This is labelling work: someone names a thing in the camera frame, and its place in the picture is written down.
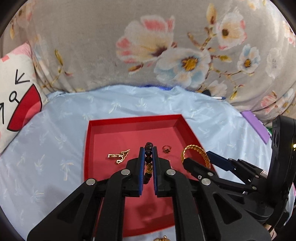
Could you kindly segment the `person's right hand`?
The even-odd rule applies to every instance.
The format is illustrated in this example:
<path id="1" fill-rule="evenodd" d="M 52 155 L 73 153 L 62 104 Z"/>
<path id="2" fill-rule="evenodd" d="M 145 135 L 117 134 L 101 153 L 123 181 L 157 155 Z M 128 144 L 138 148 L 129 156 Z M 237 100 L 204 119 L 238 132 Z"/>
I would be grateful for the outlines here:
<path id="1" fill-rule="evenodd" d="M 265 229 L 268 230 L 270 236 L 271 236 L 271 240 L 274 240 L 277 236 L 276 231 L 274 228 L 272 228 L 271 225 L 265 224 L 264 225 Z"/>

